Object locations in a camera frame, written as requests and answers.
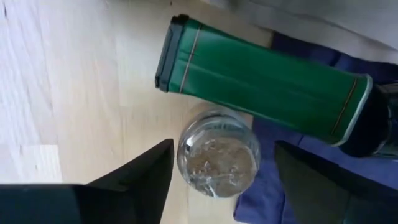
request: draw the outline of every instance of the black object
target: black object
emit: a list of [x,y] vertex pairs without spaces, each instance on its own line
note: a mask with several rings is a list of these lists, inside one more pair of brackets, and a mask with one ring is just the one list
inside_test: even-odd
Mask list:
[[173,162],[166,139],[88,185],[0,185],[0,223],[160,223]]
[[275,161],[298,223],[398,223],[397,190],[283,141]]
[[340,149],[353,157],[377,155],[388,139],[390,126],[388,100],[373,86],[353,132]]

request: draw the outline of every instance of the light wood grain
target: light wood grain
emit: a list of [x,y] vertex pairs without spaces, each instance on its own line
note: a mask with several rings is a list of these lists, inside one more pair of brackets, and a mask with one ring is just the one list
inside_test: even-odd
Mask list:
[[[199,0],[0,3],[1,183],[84,184],[177,142],[202,100],[154,87],[173,15],[259,45],[272,35]],[[188,188],[175,166],[162,223],[235,223],[234,200]]]

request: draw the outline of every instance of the clear glass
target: clear glass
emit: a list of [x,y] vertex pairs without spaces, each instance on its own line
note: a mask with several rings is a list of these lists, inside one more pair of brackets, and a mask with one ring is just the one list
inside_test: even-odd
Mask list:
[[242,117],[216,105],[188,124],[177,151],[185,181],[211,197],[231,197],[246,190],[260,159],[259,142]]

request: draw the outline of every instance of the black lid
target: black lid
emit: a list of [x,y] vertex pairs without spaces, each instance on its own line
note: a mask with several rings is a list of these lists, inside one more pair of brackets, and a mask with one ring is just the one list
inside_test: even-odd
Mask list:
[[187,15],[173,16],[167,31],[155,76],[155,87],[164,92],[169,90],[169,81],[177,55],[178,43],[182,36],[183,27],[188,20],[189,16]]

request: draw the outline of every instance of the blue cloth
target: blue cloth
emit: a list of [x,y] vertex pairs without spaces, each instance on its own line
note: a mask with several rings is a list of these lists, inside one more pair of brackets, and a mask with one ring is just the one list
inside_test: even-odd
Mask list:
[[[326,64],[353,73],[367,73],[374,83],[398,81],[398,66],[388,63],[367,62],[336,50],[302,42],[275,33],[271,49]],[[236,202],[234,218],[252,224],[298,224],[285,198],[274,162],[274,142],[284,140],[339,164],[345,169],[398,189],[398,162],[384,159],[356,159],[338,148],[283,128],[264,119],[254,118],[253,131],[261,145],[261,164],[256,179]]]

